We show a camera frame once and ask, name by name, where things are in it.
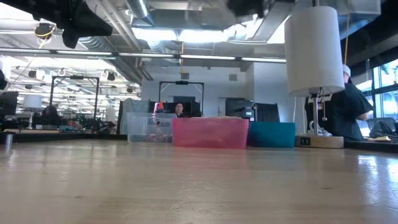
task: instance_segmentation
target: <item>table surface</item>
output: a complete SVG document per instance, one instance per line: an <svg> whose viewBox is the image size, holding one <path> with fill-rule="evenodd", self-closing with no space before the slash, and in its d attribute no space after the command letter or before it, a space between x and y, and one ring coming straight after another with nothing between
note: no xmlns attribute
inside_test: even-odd
<svg viewBox="0 0 398 224"><path fill-rule="evenodd" d="M398 223L394 154L39 142L0 177L0 223Z"/></svg>

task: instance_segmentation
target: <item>black t-shirt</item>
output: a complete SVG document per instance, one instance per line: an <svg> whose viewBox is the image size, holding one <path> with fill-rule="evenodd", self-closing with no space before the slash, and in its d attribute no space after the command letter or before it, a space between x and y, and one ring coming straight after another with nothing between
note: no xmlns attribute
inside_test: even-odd
<svg viewBox="0 0 398 224"><path fill-rule="evenodd" d="M353 84L346 83L345 90L325 96L326 117L323 118L323 97L318 99L318 122L319 125L334 136L342 136L346 140L362 141L363 136L356 122L356 117L373 110L362 92ZM305 111L307 112L307 129L313 120L312 99L305 100Z"/></svg>

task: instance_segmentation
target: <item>clear plastic bin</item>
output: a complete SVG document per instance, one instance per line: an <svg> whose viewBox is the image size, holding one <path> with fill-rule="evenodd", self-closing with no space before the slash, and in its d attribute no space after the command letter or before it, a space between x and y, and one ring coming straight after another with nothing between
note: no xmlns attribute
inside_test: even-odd
<svg viewBox="0 0 398 224"><path fill-rule="evenodd" d="M173 142L175 114L127 113L128 142Z"/></svg>
<svg viewBox="0 0 398 224"><path fill-rule="evenodd" d="M247 119L173 119L173 143L179 147L245 149L248 128Z"/></svg>

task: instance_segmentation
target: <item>pink plastic bin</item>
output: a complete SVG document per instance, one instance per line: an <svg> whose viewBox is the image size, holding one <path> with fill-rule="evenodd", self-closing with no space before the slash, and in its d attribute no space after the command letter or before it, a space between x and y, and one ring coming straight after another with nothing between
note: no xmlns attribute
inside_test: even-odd
<svg viewBox="0 0 398 224"><path fill-rule="evenodd" d="M249 120L174 118L173 142L178 147L245 149Z"/></svg>

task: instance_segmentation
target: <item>white cap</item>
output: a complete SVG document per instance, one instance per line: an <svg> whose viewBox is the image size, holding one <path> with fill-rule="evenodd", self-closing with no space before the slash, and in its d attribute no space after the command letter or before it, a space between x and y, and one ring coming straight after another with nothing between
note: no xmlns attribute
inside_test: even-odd
<svg viewBox="0 0 398 224"><path fill-rule="evenodd" d="M347 65L343 65L343 72L347 73L349 77L351 77L351 69Z"/></svg>

